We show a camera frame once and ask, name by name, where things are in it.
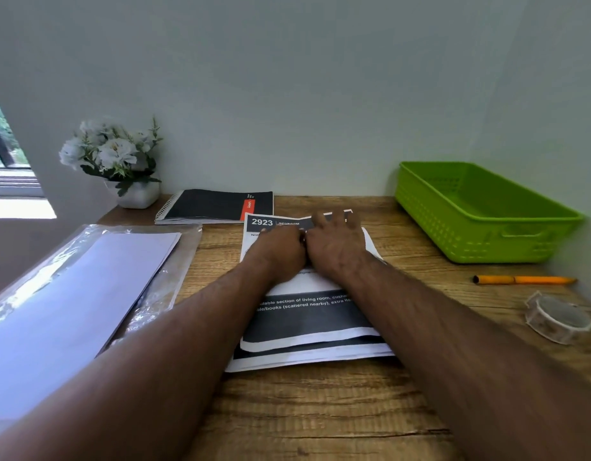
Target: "hand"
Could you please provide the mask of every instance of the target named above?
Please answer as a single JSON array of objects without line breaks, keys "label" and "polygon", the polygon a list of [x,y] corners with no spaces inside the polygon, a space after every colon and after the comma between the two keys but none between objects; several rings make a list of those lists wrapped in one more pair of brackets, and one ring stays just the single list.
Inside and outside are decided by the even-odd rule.
[{"label": "hand", "polygon": [[341,285],[350,265],[366,255],[366,240],[360,218],[351,212],[334,210],[331,221],[322,212],[313,214],[312,228],[306,233],[308,257],[315,270]]},{"label": "hand", "polygon": [[302,232],[296,225],[286,225],[260,232],[241,265],[264,269],[270,283],[277,285],[295,277],[305,263],[306,248],[302,244]]}]

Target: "red label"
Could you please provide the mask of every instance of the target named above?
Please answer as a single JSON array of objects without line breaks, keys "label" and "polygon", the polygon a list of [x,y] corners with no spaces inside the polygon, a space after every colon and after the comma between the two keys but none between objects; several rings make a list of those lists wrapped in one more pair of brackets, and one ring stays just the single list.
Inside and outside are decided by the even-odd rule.
[{"label": "red label", "polygon": [[240,220],[244,221],[246,213],[255,213],[255,199],[245,199],[245,204],[242,206],[242,213]]}]

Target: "window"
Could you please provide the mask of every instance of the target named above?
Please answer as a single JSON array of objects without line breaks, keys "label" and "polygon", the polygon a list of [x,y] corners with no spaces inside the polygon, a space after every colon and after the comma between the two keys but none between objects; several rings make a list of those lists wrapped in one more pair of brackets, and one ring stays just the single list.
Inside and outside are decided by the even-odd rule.
[{"label": "window", "polygon": [[44,197],[0,108],[0,197]]}]

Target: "notebook spiral binding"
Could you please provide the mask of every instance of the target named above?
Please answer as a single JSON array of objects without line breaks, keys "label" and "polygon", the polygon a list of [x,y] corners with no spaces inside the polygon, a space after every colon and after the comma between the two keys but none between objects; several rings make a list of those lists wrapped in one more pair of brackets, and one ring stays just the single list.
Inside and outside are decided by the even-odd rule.
[{"label": "notebook spiral binding", "polygon": [[172,205],[174,205],[174,202],[176,202],[176,199],[180,197],[181,193],[182,191],[174,194],[172,197],[168,199],[165,205],[161,207],[161,210],[157,212],[157,215],[155,215],[155,221],[163,220],[163,218],[165,218],[165,215],[167,214],[167,212],[169,212],[169,209],[172,208]]}]

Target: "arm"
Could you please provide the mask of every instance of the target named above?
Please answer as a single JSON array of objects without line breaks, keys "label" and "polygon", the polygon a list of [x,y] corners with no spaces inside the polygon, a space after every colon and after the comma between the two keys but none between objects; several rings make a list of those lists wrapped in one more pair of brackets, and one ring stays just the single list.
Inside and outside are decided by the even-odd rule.
[{"label": "arm", "polygon": [[591,459],[591,384],[364,250],[360,224],[316,214],[315,269],[343,286],[469,458]]},{"label": "arm", "polygon": [[236,268],[108,349],[0,436],[0,460],[183,455],[262,297],[305,262],[297,227],[261,233]]}]

